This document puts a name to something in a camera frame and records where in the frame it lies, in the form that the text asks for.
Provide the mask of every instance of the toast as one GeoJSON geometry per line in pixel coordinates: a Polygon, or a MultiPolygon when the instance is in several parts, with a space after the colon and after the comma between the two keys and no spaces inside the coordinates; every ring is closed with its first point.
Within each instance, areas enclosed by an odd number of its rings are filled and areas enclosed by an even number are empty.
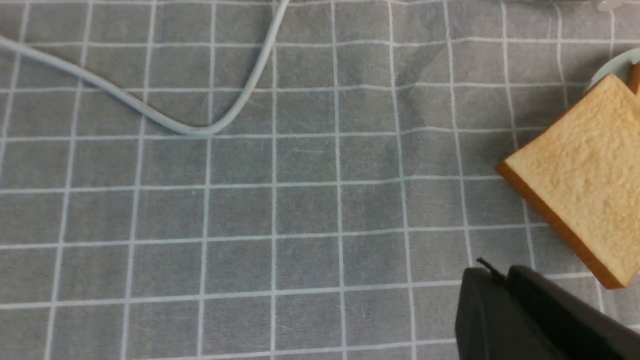
{"type": "Polygon", "coordinates": [[[496,171],[608,289],[640,268],[640,100],[614,75],[496,171]]]}

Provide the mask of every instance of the gray tablecloth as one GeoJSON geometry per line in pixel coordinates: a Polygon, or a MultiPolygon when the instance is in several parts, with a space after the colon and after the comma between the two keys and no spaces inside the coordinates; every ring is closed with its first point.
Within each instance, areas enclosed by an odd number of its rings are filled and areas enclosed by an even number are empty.
{"type": "MultiPolygon", "coordinates": [[[[192,124],[272,1],[0,0],[0,33],[192,124]]],[[[462,270],[525,264],[640,328],[492,167],[637,46],[640,5],[293,1],[211,139],[0,50],[0,357],[455,359],[462,270]]]]}

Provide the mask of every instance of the white plate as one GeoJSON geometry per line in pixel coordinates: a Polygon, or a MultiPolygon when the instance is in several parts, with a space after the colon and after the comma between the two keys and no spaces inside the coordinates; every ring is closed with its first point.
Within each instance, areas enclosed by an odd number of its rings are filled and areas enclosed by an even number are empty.
{"type": "Polygon", "coordinates": [[[609,60],[604,64],[600,70],[591,78],[589,86],[585,89],[585,92],[589,90],[600,79],[604,78],[607,74],[615,74],[622,82],[627,82],[627,76],[629,75],[629,68],[631,65],[640,62],[640,47],[631,49],[625,53],[622,53],[615,58],[609,60]]]}

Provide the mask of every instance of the white grid line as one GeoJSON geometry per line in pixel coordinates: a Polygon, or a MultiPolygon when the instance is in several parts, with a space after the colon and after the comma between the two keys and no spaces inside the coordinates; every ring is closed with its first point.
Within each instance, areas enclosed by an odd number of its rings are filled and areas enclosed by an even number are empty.
{"type": "Polygon", "coordinates": [[[338,273],[340,283],[340,345],[342,346],[342,360],[347,357],[347,309],[344,295],[344,237],[342,229],[342,174],[340,166],[340,96],[338,92],[338,48],[335,25],[335,1],[331,2],[331,38],[334,44],[332,50],[333,60],[333,126],[335,131],[335,178],[337,183],[337,218],[338,218],[338,273]]]}
{"type": "MultiPolygon", "coordinates": [[[[276,12],[276,2],[272,0],[271,2],[271,13],[272,16],[276,12]]],[[[277,130],[277,113],[278,113],[278,94],[275,92],[275,89],[278,87],[278,56],[277,56],[277,46],[278,40],[274,40],[273,48],[271,50],[271,328],[270,334],[271,339],[269,342],[269,350],[271,351],[270,359],[276,359],[276,291],[277,291],[277,266],[278,266],[278,242],[277,242],[277,233],[278,233],[278,222],[277,222],[277,214],[278,214],[278,194],[276,189],[276,184],[278,182],[278,143],[276,134],[277,130]]]]}
{"type": "MultiPolygon", "coordinates": [[[[89,0],[86,7],[86,18],[84,24],[84,33],[83,33],[83,45],[80,55],[80,66],[83,67],[86,63],[86,53],[87,46],[86,42],[89,41],[89,33],[91,31],[91,22],[93,19],[93,1],[89,0]]],[[[63,256],[63,247],[62,243],[65,242],[65,233],[67,230],[67,215],[68,215],[68,205],[69,205],[69,196],[71,189],[71,177],[73,175],[73,165],[74,165],[74,156],[76,152],[76,129],[78,123],[78,114],[80,111],[80,96],[82,94],[83,82],[78,79],[76,81],[76,94],[74,97],[74,109],[71,121],[71,136],[69,140],[69,150],[67,154],[67,176],[65,179],[65,191],[62,202],[62,214],[60,216],[60,231],[58,234],[58,248],[56,249],[56,262],[54,265],[54,275],[53,275],[53,286],[51,291],[51,300],[56,302],[58,300],[58,292],[60,290],[60,272],[62,267],[62,256],[63,256]]],[[[49,323],[47,325],[47,338],[45,341],[45,352],[44,352],[44,360],[49,360],[51,358],[51,349],[53,347],[53,332],[54,332],[54,324],[56,321],[56,306],[51,306],[49,310],[49,323]]]]}
{"type": "MultiPolygon", "coordinates": [[[[499,176],[431,176],[431,175],[414,175],[406,176],[404,180],[466,180],[466,181],[484,181],[500,179],[499,176]]],[[[387,180],[345,180],[341,181],[342,186],[357,185],[378,185],[397,183],[400,178],[395,177],[387,180]]],[[[275,186],[277,188],[307,187],[307,186],[337,186],[337,181],[318,181],[307,183],[256,183],[256,184],[194,184],[194,185],[140,185],[140,186],[113,186],[98,188],[25,188],[25,189],[0,189],[0,194],[29,194],[29,193],[64,193],[64,192],[108,192],[108,191],[127,191],[127,190],[204,190],[204,189],[252,189],[252,188],[268,188],[275,186]]]]}
{"type": "MultiPolygon", "coordinates": [[[[517,131],[541,131],[544,130],[544,127],[534,126],[534,127],[518,127],[517,131]]],[[[433,126],[423,126],[423,127],[415,127],[409,130],[400,131],[400,135],[412,134],[412,133],[420,133],[423,131],[439,131],[442,133],[453,133],[453,129],[449,129],[447,127],[433,127],[433,126]]],[[[494,129],[458,129],[458,133],[510,133],[513,129],[508,128],[494,128],[494,129]]],[[[333,138],[336,136],[339,137],[354,137],[354,136],[395,136],[395,131],[383,131],[379,133],[316,133],[316,134],[276,134],[277,138],[333,138]]],[[[176,136],[176,135],[145,135],[142,136],[144,140],[202,140],[202,138],[192,137],[192,136],[176,136]]],[[[213,139],[271,139],[273,137],[272,134],[244,134],[244,135],[214,135],[211,138],[213,139]]],[[[139,138],[138,135],[104,135],[104,136],[95,136],[95,135],[86,135],[86,136],[76,136],[77,141],[101,141],[101,140],[137,140],[139,138]]],[[[44,142],[44,141],[69,141],[71,140],[70,136],[16,136],[16,137],[8,137],[4,139],[6,142],[44,142]]]]}
{"type": "MultiPolygon", "coordinates": [[[[31,9],[31,3],[26,1],[24,6],[22,7],[22,18],[20,20],[20,35],[19,42],[24,42],[24,37],[27,33],[27,24],[29,22],[29,11],[31,9]]],[[[22,56],[19,53],[16,53],[13,58],[13,72],[11,74],[11,84],[8,89],[8,96],[6,98],[5,108],[4,108],[4,122],[2,125],[2,131],[0,137],[2,142],[0,142],[0,185],[2,181],[2,167],[4,160],[4,152],[6,148],[6,139],[8,138],[7,133],[9,131],[9,122],[11,120],[11,112],[13,109],[13,97],[15,96],[15,89],[18,84],[18,75],[20,74],[20,64],[21,64],[22,56]]]]}
{"type": "MultiPolygon", "coordinates": [[[[433,339],[433,340],[420,340],[417,341],[416,345],[439,345],[439,344],[455,344],[455,339],[433,339]]],[[[346,347],[347,351],[362,351],[362,350],[383,350],[390,348],[401,348],[401,347],[409,347],[412,344],[409,342],[403,343],[386,343],[379,345],[360,345],[360,346],[350,346],[346,347]]],[[[273,353],[274,356],[283,356],[283,355],[308,355],[308,354],[323,354],[329,352],[340,352],[342,350],[341,347],[330,347],[330,348],[301,348],[294,350],[278,350],[273,353]]],[[[263,351],[263,352],[247,352],[240,354],[222,354],[222,355],[209,355],[205,356],[202,360],[219,360],[219,359],[247,359],[252,357],[263,357],[272,355],[271,352],[263,351]]],[[[161,359],[149,359],[149,360],[197,360],[195,357],[164,357],[161,359]]]]}
{"type": "MultiPolygon", "coordinates": [[[[566,274],[543,274],[547,279],[580,279],[594,278],[591,272],[575,272],[566,274]]],[[[357,285],[345,287],[330,288],[305,288],[291,290],[276,290],[276,296],[282,295],[310,295],[324,293],[340,293],[354,291],[377,291],[377,290],[398,290],[398,289],[417,289],[417,288],[436,288],[441,286],[459,286],[461,280],[443,280],[443,281],[421,281],[408,284],[406,282],[397,282],[390,284],[375,285],[357,285]]],[[[48,307],[69,307],[69,306],[88,306],[88,305],[120,305],[120,304],[151,304],[160,302],[183,302],[194,300],[212,300],[212,299],[240,299],[250,297],[265,297],[274,293],[271,290],[265,291],[246,291],[237,293],[208,293],[205,295],[176,295],[165,297],[132,297],[130,299],[93,299],[93,300],[62,300],[56,302],[19,302],[0,304],[0,310],[12,309],[41,309],[48,307]]]]}
{"type": "MultiPolygon", "coordinates": [[[[449,7],[447,6],[447,1],[443,2],[444,4],[444,22],[445,22],[445,31],[447,36],[447,50],[449,52],[449,82],[454,83],[453,76],[453,46],[451,45],[451,23],[449,22],[449,7]]],[[[467,260],[468,265],[473,266],[474,260],[473,255],[471,253],[471,239],[469,236],[469,224],[467,220],[467,203],[465,200],[465,182],[463,180],[463,171],[462,171],[462,155],[460,151],[460,137],[458,136],[458,124],[456,120],[456,96],[453,91],[453,87],[449,89],[451,91],[451,125],[453,128],[453,134],[456,141],[456,156],[458,158],[458,174],[460,175],[460,201],[462,207],[462,223],[465,232],[465,245],[467,247],[467,260]]]]}
{"type": "MultiPolygon", "coordinates": [[[[209,24],[209,40],[211,44],[214,43],[216,39],[216,5],[217,2],[213,1],[211,3],[211,7],[209,8],[211,11],[210,24],[209,24]]],[[[213,87],[214,87],[214,73],[215,73],[215,57],[216,50],[211,45],[209,48],[209,95],[208,95],[208,124],[213,124],[215,119],[213,119],[213,87]]],[[[205,168],[205,185],[207,188],[204,190],[204,203],[203,203],[203,215],[202,215],[202,245],[200,247],[200,300],[198,301],[198,334],[196,340],[196,355],[198,358],[202,358],[202,347],[204,342],[204,295],[207,293],[206,290],[206,282],[207,282],[207,244],[208,241],[205,239],[209,236],[209,199],[210,199],[210,189],[211,185],[211,158],[212,158],[212,147],[211,147],[211,138],[207,139],[207,156],[206,156],[206,168],[205,168]]]]}
{"type": "MultiPolygon", "coordinates": [[[[393,43],[394,41],[394,14],[393,14],[393,6],[391,2],[387,3],[388,12],[389,12],[389,40],[393,43]]],[[[409,241],[409,223],[408,223],[408,215],[407,215],[407,205],[406,205],[406,184],[404,182],[404,163],[403,163],[403,148],[402,148],[402,139],[400,135],[400,116],[398,114],[398,102],[397,102],[397,92],[396,92],[396,70],[394,65],[394,49],[393,47],[389,47],[389,75],[391,80],[391,98],[394,105],[394,122],[396,123],[396,142],[397,142],[397,162],[398,162],[398,174],[400,178],[400,196],[402,201],[402,218],[403,218],[403,237],[404,237],[404,257],[406,264],[406,281],[409,284],[408,294],[409,294],[409,315],[410,315],[410,327],[411,327],[411,359],[417,359],[417,352],[415,346],[416,334],[415,334],[415,303],[413,299],[413,288],[412,288],[412,274],[411,274],[411,249],[410,249],[410,241],[409,241]]]]}
{"type": "MultiPolygon", "coordinates": [[[[20,4],[27,0],[0,0],[0,4],[20,4]]],[[[268,5],[268,2],[260,2],[260,1],[251,1],[251,0],[216,0],[218,4],[224,5],[238,5],[238,6],[265,6],[268,5]]],[[[304,2],[292,2],[290,6],[307,6],[310,4],[329,4],[332,0],[306,0],[304,2]]],[[[390,1],[394,4],[401,4],[406,6],[411,6],[415,4],[428,4],[428,3],[439,3],[443,0],[412,0],[407,3],[404,0],[339,0],[341,3],[373,3],[376,1],[390,1]]],[[[32,0],[33,3],[38,4],[83,4],[87,2],[87,0],[32,0]]],[[[122,4],[122,5],[149,5],[151,0],[95,0],[96,4],[122,4]]],[[[211,4],[211,0],[157,0],[158,4],[211,4]]]]}
{"type": "MultiPolygon", "coordinates": [[[[151,73],[151,57],[153,53],[153,48],[151,44],[154,41],[154,30],[156,27],[156,5],[157,0],[152,0],[151,2],[151,11],[149,13],[149,31],[147,34],[147,57],[145,59],[145,78],[144,78],[144,89],[142,93],[143,101],[147,102],[148,100],[148,91],[147,88],[149,86],[149,77],[151,73]]],[[[124,301],[124,314],[122,316],[122,342],[120,345],[120,359],[127,359],[127,347],[129,346],[129,316],[131,312],[131,287],[133,282],[133,266],[134,266],[134,255],[135,255],[135,238],[136,231],[138,227],[138,208],[140,206],[140,183],[142,178],[142,163],[144,157],[144,134],[146,128],[147,120],[145,117],[142,117],[140,120],[140,131],[138,138],[138,158],[136,160],[136,179],[134,185],[133,192],[133,209],[131,211],[131,232],[129,235],[129,253],[127,258],[127,280],[125,286],[125,301],[124,301]]]]}
{"type": "MultiPolygon", "coordinates": [[[[509,86],[509,49],[508,43],[506,42],[507,37],[507,7],[504,1],[500,2],[500,9],[502,11],[502,37],[505,41],[502,43],[502,55],[504,61],[504,84],[506,86],[507,92],[507,103],[509,104],[509,123],[512,128],[512,137],[513,137],[513,150],[518,150],[518,134],[516,132],[516,124],[515,124],[515,112],[513,111],[513,100],[511,97],[511,87],[509,86]]],[[[527,233],[527,248],[529,249],[529,264],[533,270],[536,269],[536,260],[533,252],[533,241],[531,240],[531,228],[529,227],[529,212],[527,210],[527,203],[524,199],[522,202],[522,215],[524,218],[525,231],[527,233]]]]}
{"type": "Polygon", "coordinates": [[[556,14],[558,16],[558,31],[557,31],[557,45],[556,45],[556,60],[558,62],[558,71],[560,72],[560,82],[562,83],[562,91],[564,96],[564,108],[569,108],[569,95],[566,89],[566,83],[564,78],[564,69],[562,66],[562,11],[560,10],[560,6],[553,3],[553,7],[556,9],[556,14]]]}
{"type": "MultiPolygon", "coordinates": [[[[546,223],[529,224],[530,227],[548,227],[546,223]]],[[[498,230],[498,229],[525,229],[525,224],[504,224],[504,225],[470,225],[470,230],[498,230]]],[[[440,227],[408,227],[407,231],[411,232],[435,232],[435,231],[460,231],[464,230],[463,226],[440,226],[440,227]]],[[[404,228],[370,230],[370,231],[343,231],[341,233],[300,233],[300,234],[277,234],[276,239],[298,239],[298,238],[330,238],[338,236],[365,236],[377,234],[402,233],[404,228]]],[[[178,243],[196,243],[202,241],[244,241],[244,240],[268,240],[273,235],[248,235],[248,236],[223,236],[209,238],[181,238],[181,239],[153,239],[153,240],[134,240],[136,245],[151,244],[178,244],[178,243]]],[[[130,240],[109,240],[109,241],[86,241],[86,242],[65,242],[58,245],[52,243],[30,243],[30,244],[1,244],[0,250],[21,250],[21,249],[50,249],[58,246],[62,247],[106,247],[117,245],[129,245],[130,240]]]]}
{"type": "MultiPolygon", "coordinates": [[[[452,44],[460,44],[464,42],[490,42],[490,43],[503,43],[507,42],[510,44],[555,44],[555,39],[527,39],[527,38],[483,38],[483,37],[463,37],[451,39],[452,44]]],[[[561,43],[564,44],[637,44],[638,40],[607,40],[607,39],[570,39],[563,38],[560,39],[561,43]]],[[[386,40],[347,40],[336,42],[336,46],[349,46],[349,45],[389,45],[392,47],[427,47],[433,45],[445,45],[447,43],[446,40],[435,40],[430,42],[393,42],[386,40]]],[[[26,42],[26,44],[34,47],[75,47],[82,46],[82,42],[26,42]]],[[[137,42],[88,42],[87,45],[89,47],[147,47],[146,43],[137,43],[137,42]]],[[[154,42],[151,44],[153,48],[156,47],[220,47],[220,48],[247,48],[247,49],[256,49],[262,47],[261,43],[242,43],[242,42],[214,42],[211,44],[210,42],[154,42]]],[[[295,42],[279,42],[277,47],[305,47],[305,48],[327,48],[330,49],[333,47],[333,43],[295,43],[295,42]]]]}
{"type": "MultiPolygon", "coordinates": [[[[510,84],[513,88],[539,88],[541,86],[586,86],[587,83],[558,83],[558,82],[546,82],[546,83],[512,83],[510,84]]],[[[425,82],[415,82],[409,83],[401,86],[397,86],[396,90],[405,90],[409,88],[414,88],[416,86],[419,87],[454,87],[454,88],[466,88],[466,87],[478,87],[478,88],[504,88],[504,83],[425,83],[425,82]]],[[[368,85],[368,84],[359,84],[359,85],[342,85],[337,87],[339,91],[350,91],[350,90],[378,90],[378,91],[391,91],[390,86],[381,86],[381,85],[368,85]]],[[[253,90],[255,93],[270,93],[273,91],[276,92],[332,92],[334,91],[334,87],[312,87],[312,88],[256,88],[253,90]]],[[[124,88],[126,92],[129,93],[142,93],[145,91],[144,88],[124,88]]],[[[42,92],[75,92],[76,88],[73,86],[53,86],[53,87],[44,87],[44,88],[35,88],[35,87],[21,87],[13,90],[15,93],[42,93],[42,92]]],[[[99,88],[84,88],[83,92],[104,92],[99,88]]],[[[210,88],[148,88],[147,92],[150,93],[186,93],[186,92],[211,92],[210,88]]],[[[213,88],[213,92],[241,92],[242,88],[230,88],[230,87],[218,87],[213,88]]],[[[11,92],[11,89],[2,89],[0,88],[0,94],[8,94],[11,92]]]]}

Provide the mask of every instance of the charging cable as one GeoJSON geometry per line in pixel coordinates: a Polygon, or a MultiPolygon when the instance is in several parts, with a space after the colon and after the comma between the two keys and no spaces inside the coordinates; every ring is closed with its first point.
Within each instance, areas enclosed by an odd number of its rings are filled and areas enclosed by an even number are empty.
{"type": "Polygon", "coordinates": [[[217,122],[208,126],[190,126],[173,120],[170,117],[167,117],[159,113],[157,110],[146,105],[144,102],[136,99],[131,94],[116,86],[114,83],[105,80],[100,76],[73,63],[62,60],[61,58],[43,53],[41,51],[33,49],[32,47],[20,44],[2,36],[0,36],[0,47],[7,48],[9,50],[15,51],[20,55],[41,61],[56,69],[75,75],[82,80],[85,80],[113,95],[117,99],[139,111],[146,118],[153,120],[158,124],[175,131],[176,133],[206,137],[219,133],[227,125],[231,124],[231,122],[237,117],[238,113],[240,113],[240,111],[244,108],[246,102],[249,100],[249,96],[251,96],[253,90],[255,89],[255,86],[260,79],[260,75],[262,74],[267,61],[269,60],[269,53],[271,52],[273,44],[276,41],[276,35],[278,34],[278,29],[280,28],[280,24],[282,23],[282,18],[284,17],[284,13],[287,9],[288,4],[289,0],[280,0],[280,4],[276,9],[273,20],[271,21],[271,25],[269,26],[269,30],[267,31],[267,36],[264,40],[264,44],[262,45],[262,50],[260,50],[260,54],[258,55],[258,60],[256,61],[255,66],[251,72],[251,76],[249,76],[249,80],[246,82],[244,89],[240,93],[240,96],[237,98],[231,109],[229,109],[229,111],[224,114],[224,116],[222,116],[217,122]]]}

